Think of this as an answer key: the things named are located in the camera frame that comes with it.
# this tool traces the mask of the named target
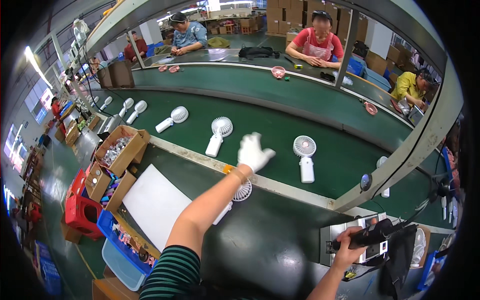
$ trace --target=hair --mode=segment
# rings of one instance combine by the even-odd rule
[[[168,18],[168,24],[170,26],[185,23],[187,21],[187,16],[184,13],[176,12]]]

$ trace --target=black bag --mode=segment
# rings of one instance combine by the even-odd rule
[[[353,43],[353,53],[357,54],[358,56],[361,56],[362,58],[365,58],[368,53],[368,47],[365,45],[362,41],[355,41]]]
[[[275,58],[278,58],[280,55],[279,52],[273,51],[270,47],[245,47],[243,46],[240,49],[239,57],[243,57],[249,60],[254,58],[265,58],[275,55]]]

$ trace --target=striped sleeve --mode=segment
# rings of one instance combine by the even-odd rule
[[[143,286],[140,300],[172,298],[187,294],[200,284],[200,259],[183,246],[166,247]]]

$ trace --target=gloved hand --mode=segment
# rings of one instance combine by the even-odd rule
[[[240,141],[238,162],[239,164],[249,166],[253,173],[263,168],[275,156],[275,151],[272,149],[267,148],[262,151],[262,146],[260,145],[261,136],[261,134],[253,132],[245,135],[242,141]]]

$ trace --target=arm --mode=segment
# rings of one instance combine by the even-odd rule
[[[248,177],[263,168],[274,155],[272,149],[262,150],[258,133],[247,134],[240,142],[237,171]],[[240,176],[233,172],[193,200],[175,221],[165,247],[185,246],[201,256],[205,232],[232,200],[240,185]]]
[[[361,230],[362,227],[349,227],[340,233],[337,241],[340,241],[340,250],[335,255],[332,266],[322,280],[313,289],[307,300],[334,300],[340,281],[346,269],[358,259],[367,247],[350,250],[350,234]]]

